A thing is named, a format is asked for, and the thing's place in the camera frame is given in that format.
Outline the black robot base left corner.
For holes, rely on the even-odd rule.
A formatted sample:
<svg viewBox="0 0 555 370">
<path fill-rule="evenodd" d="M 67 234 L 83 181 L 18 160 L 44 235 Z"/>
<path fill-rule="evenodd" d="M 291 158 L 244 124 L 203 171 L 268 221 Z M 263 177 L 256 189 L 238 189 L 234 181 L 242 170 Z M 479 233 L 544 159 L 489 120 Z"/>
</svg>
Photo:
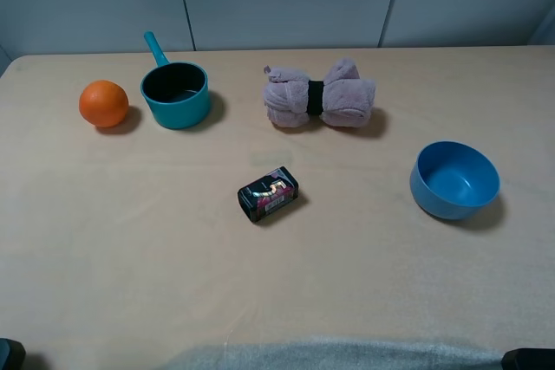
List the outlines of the black robot base left corner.
<svg viewBox="0 0 555 370">
<path fill-rule="evenodd" d="M 26 350 L 19 341 L 0 339 L 1 370 L 20 370 L 25 360 Z"/>
</svg>

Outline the black robot base right corner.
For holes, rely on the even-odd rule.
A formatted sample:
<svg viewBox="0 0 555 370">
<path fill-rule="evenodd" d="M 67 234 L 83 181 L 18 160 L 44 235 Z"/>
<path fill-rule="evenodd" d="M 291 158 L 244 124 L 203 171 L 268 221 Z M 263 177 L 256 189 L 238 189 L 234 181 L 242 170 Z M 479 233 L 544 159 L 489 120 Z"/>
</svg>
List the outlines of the black robot base right corner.
<svg viewBox="0 0 555 370">
<path fill-rule="evenodd" d="M 503 370 L 555 370 L 554 348 L 518 348 L 506 352 Z"/>
</svg>

